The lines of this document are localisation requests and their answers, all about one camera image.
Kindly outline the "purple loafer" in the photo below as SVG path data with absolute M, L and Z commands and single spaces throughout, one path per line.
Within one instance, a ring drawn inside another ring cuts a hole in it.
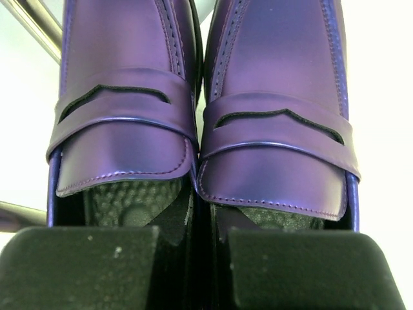
M 217 1 L 198 192 L 218 233 L 359 229 L 340 1 Z
M 47 224 L 137 226 L 186 206 L 203 48 L 193 1 L 66 1 Z

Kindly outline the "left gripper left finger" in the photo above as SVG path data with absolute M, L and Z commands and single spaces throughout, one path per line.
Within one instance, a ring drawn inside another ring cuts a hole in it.
M 1 252 L 1 308 L 189 309 L 185 256 L 157 226 L 26 228 Z

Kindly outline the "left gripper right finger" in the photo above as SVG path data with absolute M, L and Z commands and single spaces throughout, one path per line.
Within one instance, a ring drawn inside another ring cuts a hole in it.
M 385 255 L 351 231 L 229 232 L 223 309 L 404 309 Z

